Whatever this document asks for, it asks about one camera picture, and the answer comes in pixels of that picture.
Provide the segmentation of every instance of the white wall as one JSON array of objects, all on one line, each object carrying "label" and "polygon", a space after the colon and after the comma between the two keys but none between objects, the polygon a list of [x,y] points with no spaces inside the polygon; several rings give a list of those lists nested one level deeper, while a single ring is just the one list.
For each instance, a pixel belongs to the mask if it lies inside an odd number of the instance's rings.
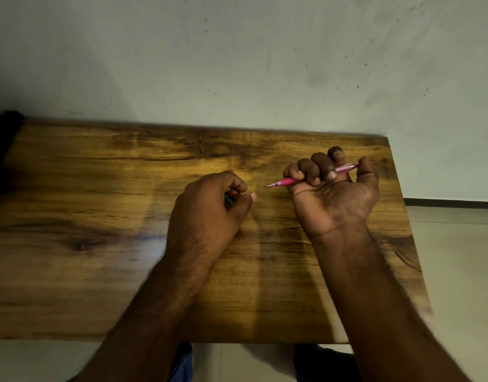
[{"label": "white wall", "polygon": [[488,201],[488,0],[0,0],[10,108],[386,134],[405,197]]}]

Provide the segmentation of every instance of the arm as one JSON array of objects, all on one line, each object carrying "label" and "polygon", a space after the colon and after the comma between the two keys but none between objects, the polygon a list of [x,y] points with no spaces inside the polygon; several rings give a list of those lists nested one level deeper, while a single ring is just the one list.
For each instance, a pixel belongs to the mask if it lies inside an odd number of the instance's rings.
[{"label": "arm", "polygon": [[[251,209],[254,193],[234,173],[189,184],[172,211],[163,258],[76,382],[166,380],[182,323],[215,261]],[[227,193],[234,204],[225,204]]]},{"label": "arm", "polygon": [[469,382],[414,310],[366,230],[379,197],[378,175],[360,160],[357,182],[340,148],[314,154],[285,170],[306,178],[289,187],[299,222],[349,336],[363,380]]}]

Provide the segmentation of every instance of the wooden table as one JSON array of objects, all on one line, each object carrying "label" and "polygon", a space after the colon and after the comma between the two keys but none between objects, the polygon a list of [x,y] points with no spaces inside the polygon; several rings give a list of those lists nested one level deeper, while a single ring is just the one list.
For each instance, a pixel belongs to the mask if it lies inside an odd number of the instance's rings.
[{"label": "wooden table", "polygon": [[264,187],[334,145],[379,170],[368,227],[431,324],[387,138],[26,120],[6,158],[12,190],[0,195],[0,338],[103,338],[161,257],[176,196],[201,175],[233,170],[258,200],[185,339],[345,342],[289,194]]}]

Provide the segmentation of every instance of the pink pen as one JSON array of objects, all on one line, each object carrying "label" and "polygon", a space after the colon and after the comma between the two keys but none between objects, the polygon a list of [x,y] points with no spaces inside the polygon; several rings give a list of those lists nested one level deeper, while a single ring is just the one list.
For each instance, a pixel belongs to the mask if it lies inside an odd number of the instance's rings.
[{"label": "pink pen", "polygon": [[[359,166],[359,163],[347,163],[346,165],[338,166],[335,170],[338,173],[349,172],[350,170],[355,169],[357,166]],[[278,182],[267,185],[266,187],[295,185],[296,183],[299,183],[299,182],[304,182],[304,180],[297,180],[297,179],[292,178],[292,177],[287,177],[287,178],[283,178],[282,180],[280,180]]]}]

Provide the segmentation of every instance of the hand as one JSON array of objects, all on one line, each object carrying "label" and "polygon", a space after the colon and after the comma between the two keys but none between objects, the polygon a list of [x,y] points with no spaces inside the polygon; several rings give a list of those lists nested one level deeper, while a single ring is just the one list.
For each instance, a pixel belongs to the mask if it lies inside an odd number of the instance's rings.
[{"label": "hand", "polygon": [[[203,176],[185,187],[173,207],[165,256],[209,270],[231,242],[256,194],[232,172]],[[225,202],[227,194],[234,203]]]},{"label": "hand", "polygon": [[344,225],[366,223],[379,198],[379,176],[369,159],[359,160],[357,181],[348,173],[336,173],[335,168],[346,164],[343,150],[336,146],[327,154],[315,153],[311,159],[292,163],[284,177],[306,179],[287,186],[292,194],[297,218],[310,240],[323,236]]}]

